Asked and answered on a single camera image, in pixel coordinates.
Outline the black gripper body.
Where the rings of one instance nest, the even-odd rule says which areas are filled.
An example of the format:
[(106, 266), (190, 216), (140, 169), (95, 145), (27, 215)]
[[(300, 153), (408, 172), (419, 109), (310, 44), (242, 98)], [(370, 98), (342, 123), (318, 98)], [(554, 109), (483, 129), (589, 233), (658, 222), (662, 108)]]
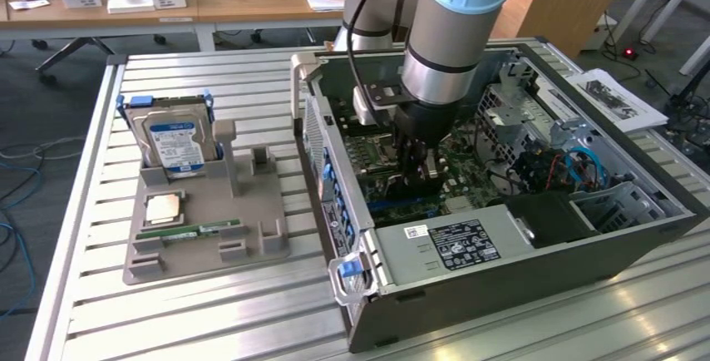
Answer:
[(433, 105), (422, 101), (398, 105), (394, 125), (398, 137), (438, 143), (449, 135), (458, 113), (458, 103)]

